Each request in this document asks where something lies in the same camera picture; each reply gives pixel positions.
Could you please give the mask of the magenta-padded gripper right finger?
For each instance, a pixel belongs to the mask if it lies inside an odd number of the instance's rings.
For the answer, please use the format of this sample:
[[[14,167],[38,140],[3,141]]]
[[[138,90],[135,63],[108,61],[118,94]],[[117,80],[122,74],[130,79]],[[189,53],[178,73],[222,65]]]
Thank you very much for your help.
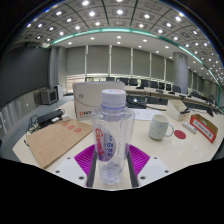
[[[152,157],[131,145],[127,154],[129,174],[133,188],[146,186],[170,174],[158,157]]]

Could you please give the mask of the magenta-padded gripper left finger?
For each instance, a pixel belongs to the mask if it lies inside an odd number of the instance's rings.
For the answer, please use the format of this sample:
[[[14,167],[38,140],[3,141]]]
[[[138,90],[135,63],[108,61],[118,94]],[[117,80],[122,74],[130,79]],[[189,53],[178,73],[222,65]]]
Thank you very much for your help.
[[[91,145],[74,157],[67,157],[54,174],[81,187],[92,188],[95,178],[97,154]]]

